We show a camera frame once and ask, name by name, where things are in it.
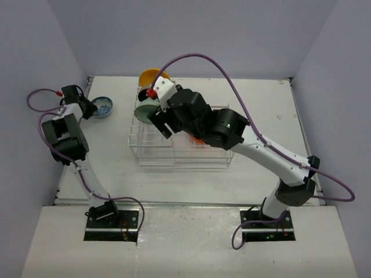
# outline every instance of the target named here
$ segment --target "white tabletop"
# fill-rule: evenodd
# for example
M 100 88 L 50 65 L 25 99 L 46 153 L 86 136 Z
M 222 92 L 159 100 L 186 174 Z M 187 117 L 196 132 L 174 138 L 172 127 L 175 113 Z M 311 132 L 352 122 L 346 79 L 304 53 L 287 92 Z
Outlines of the white tabletop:
M 200 92 L 210 105 L 230 105 L 243 111 L 224 79 L 174 78 Z M 90 146 L 89 157 L 99 180 L 112 197 L 131 196 L 144 202 L 261 204 L 278 177 L 235 154 L 229 168 L 218 171 L 159 171 L 138 166 L 128 146 L 137 77 L 94 78 L 89 98 L 110 97 L 112 113 L 81 122 Z M 233 80 L 260 131 L 301 156 L 307 156 L 288 81 Z M 56 204 L 86 203 L 75 176 L 65 171 Z M 311 199 L 309 204 L 318 204 Z
M 42 209 L 23 278 L 357 277 L 335 207 L 292 207 L 295 242 L 250 242 L 239 251 L 231 247 L 236 207 L 148 209 L 138 246 L 84 242 L 87 209 Z

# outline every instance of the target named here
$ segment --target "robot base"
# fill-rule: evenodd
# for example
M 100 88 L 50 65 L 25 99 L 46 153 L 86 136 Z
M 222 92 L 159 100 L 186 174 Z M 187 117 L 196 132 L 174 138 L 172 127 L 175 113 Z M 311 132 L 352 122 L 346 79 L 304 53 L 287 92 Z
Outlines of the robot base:
M 241 210 L 241 223 L 260 220 L 259 210 Z M 246 242 L 282 242 L 294 241 L 294 229 L 290 211 L 286 210 L 282 221 L 276 224 L 247 224 L 242 228 L 242 238 Z
M 137 242 L 138 210 L 119 210 L 119 220 L 107 225 L 94 220 L 86 222 L 84 241 L 87 242 Z

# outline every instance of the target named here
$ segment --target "white wall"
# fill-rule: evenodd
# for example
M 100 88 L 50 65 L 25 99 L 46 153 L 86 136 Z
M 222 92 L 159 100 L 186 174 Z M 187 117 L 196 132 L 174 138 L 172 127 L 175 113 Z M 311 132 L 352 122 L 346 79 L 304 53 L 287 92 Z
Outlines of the white wall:
M 0 276 L 19 277 L 41 207 L 52 204 L 61 166 L 43 145 L 26 95 L 85 84 L 85 76 L 46 0 L 0 3 Z M 55 96 L 32 102 L 56 106 Z
M 371 277 L 370 12 L 370 0 L 339 0 L 294 78 L 312 152 L 357 196 L 336 206 L 360 278 Z M 321 184 L 325 196 L 348 196 L 326 179 Z
M 293 76 L 336 0 L 49 0 L 89 75 L 138 76 L 201 52 L 234 78 Z M 175 76 L 220 76 L 206 61 L 173 65 Z

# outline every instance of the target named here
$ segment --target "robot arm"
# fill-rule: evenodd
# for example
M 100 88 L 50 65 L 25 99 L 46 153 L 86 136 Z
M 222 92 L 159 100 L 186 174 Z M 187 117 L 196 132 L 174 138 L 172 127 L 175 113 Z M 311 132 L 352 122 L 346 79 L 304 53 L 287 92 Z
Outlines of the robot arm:
M 279 182 L 260 209 L 260 218 L 278 218 L 289 206 L 302 206 L 315 190 L 314 175 L 304 166 L 319 167 L 315 156 L 304 158 L 269 140 L 285 155 L 302 163 L 299 167 L 277 155 L 256 137 L 249 121 L 231 109 L 212 110 L 201 94 L 175 86 L 170 80 L 158 78 L 154 91 L 147 94 L 158 98 L 160 106 L 148 118 L 166 137 L 185 131 L 212 147 L 240 153 L 279 177 Z
M 79 126 L 80 118 L 89 119 L 97 107 L 77 91 L 77 87 L 62 88 L 65 106 L 58 111 L 58 116 L 42 123 L 42 130 L 46 140 L 65 156 L 68 156 L 81 168 L 84 180 L 89 184 L 91 191 L 101 197 L 109 198 L 108 192 L 103 188 L 95 175 L 89 161 L 89 146 Z M 65 165 L 74 175 L 78 176 L 78 169 L 54 152 L 52 156 Z M 88 198 L 89 212 L 87 216 L 92 221 L 113 222 L 118 218 L 118 209 L 113 201 L 98 199 L 88 192 L 80 178 L 78 181 Z

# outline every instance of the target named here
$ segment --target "orange bowl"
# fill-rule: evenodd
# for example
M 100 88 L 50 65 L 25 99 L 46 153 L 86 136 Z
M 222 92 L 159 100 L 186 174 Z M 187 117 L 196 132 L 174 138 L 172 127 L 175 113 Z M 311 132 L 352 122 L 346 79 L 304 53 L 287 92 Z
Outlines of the orange bowl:
M 204 144 L 204 143 L 205 143 L 205 142 L 203 142 L 201 139 L 197 139 L 197 138 L 193 137 L 192 135 L 190 135 L 190 137 L 191 137 L 194 141 L 196 141 L 197 143 L 200 143 L 200 144 Z
M 158 68 L 149 68 L 143 71 L 139 76 L 138 80 L 139 86 L 143 87 L 144 85 L 151 84 L 158 72 L 159 72 Z M 170 79 L 170 76 L 165 72 L 161 73 L 161 76 L 163 78 Z

